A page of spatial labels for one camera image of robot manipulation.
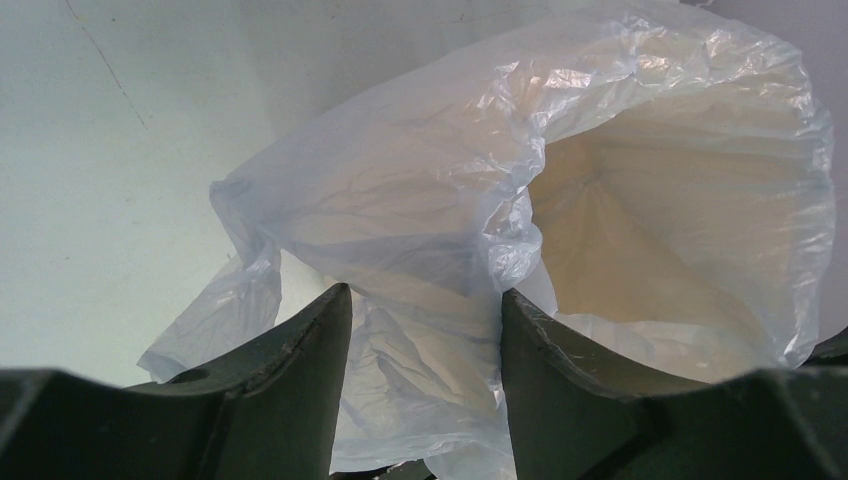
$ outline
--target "white wall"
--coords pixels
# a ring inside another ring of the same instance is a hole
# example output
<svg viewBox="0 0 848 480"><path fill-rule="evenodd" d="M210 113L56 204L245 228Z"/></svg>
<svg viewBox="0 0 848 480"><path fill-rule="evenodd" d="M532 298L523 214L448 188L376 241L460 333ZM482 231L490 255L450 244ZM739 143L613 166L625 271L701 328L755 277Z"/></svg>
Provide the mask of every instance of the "white wall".
<svg viewBox="0 0 848 480"><path fill-rule="evenodd" d="M138 357L234 254L213 180L372 85L588 2L0 1L0 366L146 381ZM288 311L322 288L297 276Z"/></svg>

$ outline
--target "plastic bag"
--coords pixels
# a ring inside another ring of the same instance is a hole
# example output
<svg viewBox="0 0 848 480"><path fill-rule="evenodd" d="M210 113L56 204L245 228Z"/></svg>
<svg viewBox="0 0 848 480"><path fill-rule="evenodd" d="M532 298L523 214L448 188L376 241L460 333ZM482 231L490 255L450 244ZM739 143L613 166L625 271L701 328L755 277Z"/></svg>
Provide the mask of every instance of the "plastic bag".
<svg viewBox="0 0 848 480"><path fill-rule="evenodd" d="M270 328L283 249L358 294L333 468L432 457L443 479L475 461L510 478L501 293L521 282L672 373L797 366L833 237L832 143L800 53L739 22L607 3L531 25L215 183L241 263L139 364L167 379Z"/></svg>

